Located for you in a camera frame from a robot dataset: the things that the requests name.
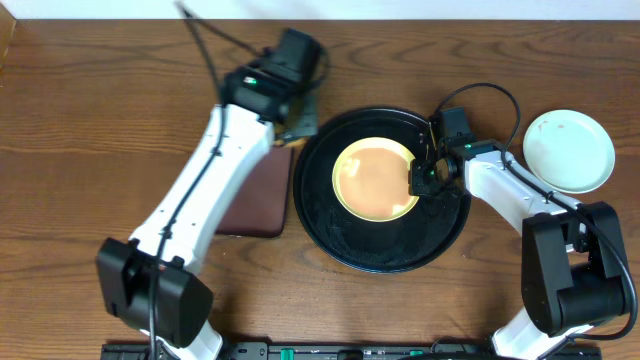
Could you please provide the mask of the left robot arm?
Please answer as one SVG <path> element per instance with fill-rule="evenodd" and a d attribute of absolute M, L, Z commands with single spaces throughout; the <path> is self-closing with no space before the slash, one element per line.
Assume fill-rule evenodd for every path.
<path fill-rule="evenodd" d="M 313 37 L 287 28 L 272 50 L 224 78 L 201 140 L 153 213 L 125 242 L 96 256 L 107 312 L 149 337 L 110 345 L 104 359 L 215 359 L 221 335 L 208 321 L 212 291 L 199 279 L 213 236 L 254 167 L 281 142 L 317 131 L 315 72 L 329 61 Z"/>

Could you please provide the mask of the light green plate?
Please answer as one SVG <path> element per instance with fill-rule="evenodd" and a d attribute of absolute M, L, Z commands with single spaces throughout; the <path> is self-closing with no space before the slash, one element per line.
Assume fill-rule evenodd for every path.
<path fill-rule="evenodd" d="M 523 154 L 535 176 L 570 194 L 591 192 L 603 185 L 616 160 L 605 129 L 590 116 L 568 109 L 537 117 L 525 132 Z"/>

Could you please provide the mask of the yellow plate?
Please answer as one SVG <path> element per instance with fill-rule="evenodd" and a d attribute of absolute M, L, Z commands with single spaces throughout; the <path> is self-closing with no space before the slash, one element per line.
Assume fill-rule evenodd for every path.
<path fill-rule="evenodd" d="M 401 143 L 369 137 L 348 145 L 332 169 L 332 186 L 341 205 L 369 222 L 406 215 L 418 198 L 409 193 L 409 170 L 415 156 Z"/>

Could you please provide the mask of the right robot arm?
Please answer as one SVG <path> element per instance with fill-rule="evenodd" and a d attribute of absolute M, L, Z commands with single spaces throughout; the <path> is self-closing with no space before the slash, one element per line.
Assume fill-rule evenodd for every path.
<path fill-rule="evenodd" d="M 639 314 L 616 211 L 604 202 L 584 205 L 555 193 L 520 166 L 506 146 L 477 140 L 462 108 L 429 118 L 432 145 L 412 161 L 409 192 L 437 198 L 445 192 L 491 206 L 522 240 L 523 309 L 491 337 L 508 359 L 549 359 L 592 329 L 619 316 L 627 324 L 605 335 L 628 335 Z"/>

